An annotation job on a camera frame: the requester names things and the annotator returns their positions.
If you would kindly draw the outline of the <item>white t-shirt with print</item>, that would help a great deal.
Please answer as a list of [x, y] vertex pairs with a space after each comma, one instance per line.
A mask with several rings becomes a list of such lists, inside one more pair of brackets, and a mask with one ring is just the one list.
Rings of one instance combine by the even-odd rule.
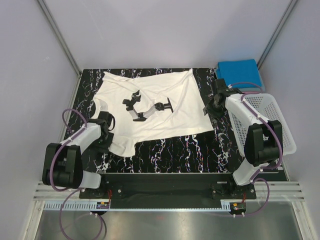
[[114, 116], [109, 150], [121, 157], [134, 156], [136, 143], [213, 130], [193, 69], [136, 78], [106, 71], [93, 102], [93, 118]]

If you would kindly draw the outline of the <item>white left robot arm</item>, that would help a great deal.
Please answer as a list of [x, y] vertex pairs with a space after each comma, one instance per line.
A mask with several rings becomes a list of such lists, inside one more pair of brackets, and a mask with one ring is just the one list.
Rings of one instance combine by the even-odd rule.
[[108, 154], [114, 134], [115, 117], [101, 111], [97, 118], [86, 121], [73, 135], [60, 143], [46, 147], [42, 171], [42, 183], [55, 191], [90, 189], [97, 198], [108, 193], [108, 186], [98, 173], [83, 169], [82, 155], [86, 150]]

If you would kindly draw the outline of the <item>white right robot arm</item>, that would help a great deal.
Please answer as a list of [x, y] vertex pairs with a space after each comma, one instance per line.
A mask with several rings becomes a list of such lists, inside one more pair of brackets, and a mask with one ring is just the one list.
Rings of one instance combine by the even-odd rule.
[[227, 185], [228, 195], [239, 198], [245, 192], [245, 186], [254, 182], [254, 178], [270, 169], [269, 164], [283, 157], [283, 128], [279, 120], [270, 120], [263, 116], [245, 99], [248, 95], [260, 95], [260, 91], [242, 92], [232, 85], [226, 85], [223, 78], [211, 84], [213, 97], [205, 105], [203, 112], [215, 121], [219, 121], [226, 112], [235, 115], [245, 128], [244, 160], [232, 174], [233, 182]]

